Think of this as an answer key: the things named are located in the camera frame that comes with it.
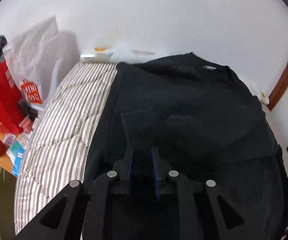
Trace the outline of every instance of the striped fabric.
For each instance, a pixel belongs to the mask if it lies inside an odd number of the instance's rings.
[[[116,64],[77,63],[61,82],[33,132],[15,192],[15,231],[71,180],[83,181],[87,153]]]

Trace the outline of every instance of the white plastic bag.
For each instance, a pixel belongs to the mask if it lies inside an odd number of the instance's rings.
[[[38,110],[44,109],[78,61],[60,35],[55,16],[15,37],[4,46],[3,53],[16,86]]]

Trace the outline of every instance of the triangular cutout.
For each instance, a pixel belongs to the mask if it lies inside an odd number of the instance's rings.
[[[227,229],[233,229],[234,227],[238,227],[244,223],[243,218],[226,202],[223,197],[217,196],[217,201],[221,208]]]
[[[43,226],[57,229],[60,225],[65,206],[67,204],[67,196],[62,197],[41,219]]]

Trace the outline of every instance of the red paper bag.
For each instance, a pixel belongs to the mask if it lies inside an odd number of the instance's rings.
[[[19,134],[19,123],[24,119],[18,102],[22,94],[16,87],[6,62],[0,64],[0,133]]]

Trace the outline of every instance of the silver screw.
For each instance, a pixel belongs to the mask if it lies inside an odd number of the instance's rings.
[[[178,176],[178,172],[177,171],[170,171],[168,174],[171,177],[177,177]]]
[[[215,187],[216,185],[216,182],[209,179],[208,181],[206,181],[206,185],[209,186],[209,187]]]
[[[71,187],[77,187],[80,184],[80,182],[78,180],[72,180],[69,185]]]
[[[109,171],[109,172],[107,173],[107,176],[110,177],[110,178],[113,178],[113,177],[115,177],[116,175],[117,175],[117,172],[116,172],[116,171]]]

